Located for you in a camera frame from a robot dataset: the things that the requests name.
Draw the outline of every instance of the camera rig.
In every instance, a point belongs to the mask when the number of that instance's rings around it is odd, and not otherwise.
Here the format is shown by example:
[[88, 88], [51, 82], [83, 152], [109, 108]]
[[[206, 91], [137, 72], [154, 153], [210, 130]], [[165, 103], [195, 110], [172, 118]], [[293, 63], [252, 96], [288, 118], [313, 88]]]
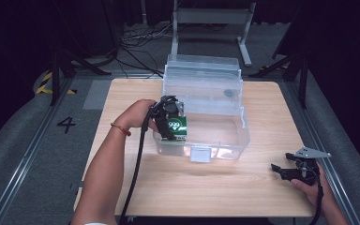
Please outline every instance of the camera rig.
[[176, 137], [169, 130], [168, 119], [177, 117], [179, 114], [184, 116], [184, 103], [178, 101], [175, 96], [161, 97], [160, 102], [152, 108], [151, 118], [155, 120], [162, 139], [176, 140]]
[[298, 179], [312, 186], [315, 184], [317, 176], [320, 175], [316, 158], [330, 158], [329, 153], [317, 151], [312, 148], [302, 147], [294, 154], [285, 154], [286, 159], [292, 160], [296, 164], [296, 169], [282, 169], [277, 165], [271, 164], [271, 169], [280, 174], [282, 180]]

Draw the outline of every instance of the metal rail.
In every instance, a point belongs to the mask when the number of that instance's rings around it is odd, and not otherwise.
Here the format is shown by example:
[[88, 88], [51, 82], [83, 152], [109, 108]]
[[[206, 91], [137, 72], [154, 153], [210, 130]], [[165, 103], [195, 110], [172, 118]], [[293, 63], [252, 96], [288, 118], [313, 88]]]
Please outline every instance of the metal rail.
[[[60, 92], [65, 93], [69, 89], [71, 84], [72, 84], [72, 79], [65, 79]], [[10, 181], [8, 182], [4, 193], [0, 198], [0, 224], [2, 223], [5, 214], [7, 213], [10, 205], [12, 204], [18, 190], [20, 189], [20, 186], [22, 185], [23, 180], [31, 167], [34, 158], [38, 153], [41, 141], [44, 138], [46, 130], [49, 124], [51, 123], [51, 121], [53, 120], [55, 113], [60, 108], [60, 104], [65, 96], [66, 95], [61, 95], [60, 98], [57, 99], [56, 104], [51, 106], [49, 110], [46, 111], [46, 114], [39, 128], [37, 129], [37, 132], [33, 140], [31, 141], [27, 150], [25, 151], [22, 160], [20, 161], [19, 165], [14, 171], [14, 174], [11, 176]]]

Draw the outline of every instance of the number 4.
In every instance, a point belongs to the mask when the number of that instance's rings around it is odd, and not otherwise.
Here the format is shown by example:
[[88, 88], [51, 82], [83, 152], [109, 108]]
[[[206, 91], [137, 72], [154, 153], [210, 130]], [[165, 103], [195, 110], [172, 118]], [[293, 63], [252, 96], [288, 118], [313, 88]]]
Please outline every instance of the number 4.
[[58, 123], [57, 126], [66, 127], [66, 132], [65, 133], [68, 133], [69, 127], [75, 126], [75, 124], [71, 124], [71, 122], [72, 122], [72, 117], [67, 117], [65, 120]]

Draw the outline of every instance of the hand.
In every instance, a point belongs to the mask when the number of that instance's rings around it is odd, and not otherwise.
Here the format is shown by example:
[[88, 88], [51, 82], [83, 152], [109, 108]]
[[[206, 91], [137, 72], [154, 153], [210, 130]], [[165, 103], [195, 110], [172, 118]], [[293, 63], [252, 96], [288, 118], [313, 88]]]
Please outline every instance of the hand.
[[[322, 166], [318, 164], [320, 168], [320, 180], [323, 189], [323, 197], [322, 197], [322, 212], [325, 214], [325, 211], [331, 207], [338, 207], [335, 197], [333, 195], [332, 189], [329, 186], [328, 181], [326, 180], [325, 172], [323, 171]], [[297, 189], [303, 191], [306, 195], [308, 200], [314, 205], [317, 206], [317, 196], [318, 196], [318, 183], [315, 183], [312, 186], [309, 186], [302, 181], [297, 179], [293, 179], [291, 181], [292, 185]]]
[[[115, 120], [115, 124], [120, 125], [122, 128], [140, 128], [143, 124], [144, 118], [148, 111], [154, 106], [156, 102], [152, 99], [141, 99], [134, 102], [129, 106], [118, 118]], [[157, 131], [157, 125], [150, 118], [148, 126]]]

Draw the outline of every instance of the human arm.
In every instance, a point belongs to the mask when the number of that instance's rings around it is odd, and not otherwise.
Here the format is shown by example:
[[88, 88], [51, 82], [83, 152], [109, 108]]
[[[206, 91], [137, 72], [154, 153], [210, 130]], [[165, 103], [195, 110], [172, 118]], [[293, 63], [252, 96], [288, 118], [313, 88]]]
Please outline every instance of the human arm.
[[[320, 164], [318, 164], [320, 168], [320, 180], [323, 189], [323, 197], [322, 197], [322, 214], [326, 218], [326, 223], [329, 225], [343, 225], [349, 224], [347, 219], [344, 217], [343, 213], [341, 212], [338, 204], [336, 203], [335, 196], [332, 192], [332, 189], [329, 186], [329, 183], [326, 179], [325, 173], [323, 168]], [[318, 195], [318, 184], [315, 183], [313, 186], [309, 186], [302, 181], [297, 179], [293, 179], [291, 181], [292, 185], [299, 190], [303, 191], [306, 195], [308, 200], [316, 206], [317, 204], [317, 195]]]
[[[114, 123], [125, 130], [139, 128], [155, 103], [154, 100], [138, 100], [118, 116]], [[157, 130], [152, 120], [149, 127]], [[126, 137], [118, 127], [110, 128], [87, 169], [72, 225], [91, 222], [116, 224], [113, 213], [124, 178]]]

